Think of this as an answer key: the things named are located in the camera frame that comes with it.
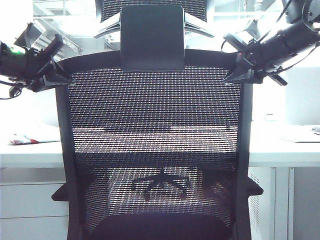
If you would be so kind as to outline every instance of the wall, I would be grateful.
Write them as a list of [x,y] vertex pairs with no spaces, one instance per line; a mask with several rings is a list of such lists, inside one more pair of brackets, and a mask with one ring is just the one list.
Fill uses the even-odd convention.
[[294,67],[286,74],[286,122],[295,125],[320,124],[320,67]]

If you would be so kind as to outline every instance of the cable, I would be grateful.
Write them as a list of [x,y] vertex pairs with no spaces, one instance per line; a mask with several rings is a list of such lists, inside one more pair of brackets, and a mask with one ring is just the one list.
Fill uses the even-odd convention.
[[[277,18],[277,20],[275,21],[275,23],[277,23],[277,22],[279,22],[280,21],[280,19],[283,17],[283,15],[286,13],[286,11],[287,11],[287,9],[289,8],[289,6],[290,6],[290,4],[292,3],[292,1],[293,0],[289,0],[288,2],[287,2],[287,4],[285,5],[285,7],[284,7],[284,9],[283,9],[283,11],[281,12],[281,14],[280,14],[280,16]],[[262,40],[263,39],[265,39],[268,35],[269,35],[269,33],[272,31],[272,29],[270,29],[268,32],[266,32],[266,34],[265,35],[263,35],[256,43],[254,43],[254,44],[259,44],[259,43],[261,43],[262,42]],[[243,52],[245,52],[245,51],[247,51],[247,50],[249,50],[252,46],[251,45],[249,45],[249,46],[247,46],[247,47],[245,47],[244,49],[242,49],[242,50],[239,50],[239,51],[234,51],[234,52],[225,52],[225,51],[223,51],[223,48],[224,48],[224,45],[226,44],[226,40],[222,43],[222,45],[221,45],[221,53],[223,53],[223,54],[240,54],[240,53],[243,53]]]
[[21,93],[22,93],[22,89],[20,89],[20,91],[18,91],[18,93],[15,96],[11,96],[11,97],[8,97],[8,98],[0,97],[0,100],[10,100],[10,99],[17,98],[17,97],[19,97],[21,95]]
[[[287,9],[289,8],[290,4],[292,3],[293,0],[289,0],[287,2],[287,4],[285,5],[283,11],[281,12],[280,16],[277,18],[277,20],[275,21],[275,23],[278,23],[280,21],[280,19],[283,17],[283,15],[286,13]],[[270,29],[269,31],[266,32],[265,35],[263,35],[258,41],[257,43],[261,43],[263,39],[265,39],[269,33],[271,32],[272,30]]]
[[302,20],[304,25],[310,29],[311,31],[317,33],[320,31],[320,27],[318,28],[314,28],[312,26],[312,23],[309,22],[308,20],[308,16],[309,16],[309,10],[310,10],[310,6],[311,3],[313,2],[313,0],[305,0],[304,4],[303,4],[303,8],[302,8]]
[[0,84],[8,85],[8,86],[11,86],[11,87],[17,87],[17,88],[25,87],[23,84],[12,83],[12,82],[7,82],[7,81],[1,81],[1,80],[0,80]]
[[282,72],[285,72],[285,71],[293,68],[295,65],[301,63],[303,60],[305,60],[307,57],[309,57],[309,55],[312,54],[313,51],[316,50],[316,48],[319,47],[319,46],[320,46],[320,42],[318,42],[318,43],[314,46],[314,48],[307,54],[307,56],[305,56],[304,58],[302,58],[301,60],[299,60],[299,61],[296,62],[295,64],[293,64],[293,65],[291,65],[291,66],[288,66],[288,67],[286,67],[286,68],[284,68],[284,69],[281,69],[281,70],[279,70],[279,71],[269,72],[269,73],[267,73],[266,75],[267,75],[267,76],[277,75],[277,74],[280,74],[280,73],[282,73]]

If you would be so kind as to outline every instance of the mesh chair back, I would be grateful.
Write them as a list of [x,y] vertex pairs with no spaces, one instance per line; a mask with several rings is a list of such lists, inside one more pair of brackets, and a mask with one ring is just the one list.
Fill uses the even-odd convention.
[[[141,212],[215,215],[231,226],[241,87],[222,83],[226,73],[187,66],[171,73],[111,68],[73,74],[77,83],[68,94],[89,232],[108,216]],[[170,185],[155,187],[148,202],[142,192],[149,182],[131,190],[132,180],[156,175],[160,167],[189,177],[186,200]],[[203,182],[204,170],[215,179]],[[216,196],[204,197],[207,184]]]

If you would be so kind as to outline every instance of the white desk surface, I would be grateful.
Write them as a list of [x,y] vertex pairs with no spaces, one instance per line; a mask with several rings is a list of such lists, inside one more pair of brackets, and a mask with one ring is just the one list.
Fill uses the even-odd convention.
[[[320,143],[296,143],[255,131],[250,167],[320,167]],[[0,144],[1,168],[63,168],[61,142]]]

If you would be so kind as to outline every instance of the white desk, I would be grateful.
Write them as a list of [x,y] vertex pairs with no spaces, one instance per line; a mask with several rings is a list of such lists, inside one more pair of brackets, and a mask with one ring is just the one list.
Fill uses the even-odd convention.
[[[320,167],[320,143],[295,143],[264,136],[251,137],[250,167]],[[60,142],[2,144],[1,168],[63,168]]]
[[[295,186],[299,186],[299,181],[295,181],[295,175],[301,176],[302,169],[300,167],[320,167],[320,143],[295,143],[281,140],[274,137],[276,132],[275,128],[252,126],[249,175],[258,181],[264,189],[264,194],[259,197],[255,196],[252,201],[253,204],[257,202],[260,204],[250,207],[254,213],[258,211],[259,218],[256,219],[258,225],[252,227],[253,240],[294,239],[294,191],[299,192],[299,189],[295,189]],[[32,145],[2,143],[0,144],[0,167],[7,168],[6,171],[15,168],[39,169],[39,171],[41,168],[45,168],[49,172],[54,168],[63,171],[61,143],[50,142]],[[305,175],[306,178],[309,177],[308,170]],[[311,192],[306,185],[302,189]],[[253,219],[257,217],[257,214],[254,213],[251,214]],[[61,222],[65,221],[64,216],[61,216],[60,220]],[[320,219],[312,221],[306,224],[317,224]],[[298,234],[306,236],[303,229],[298,229]],[[302,240],[304,238],[296,237],[295,239]]]

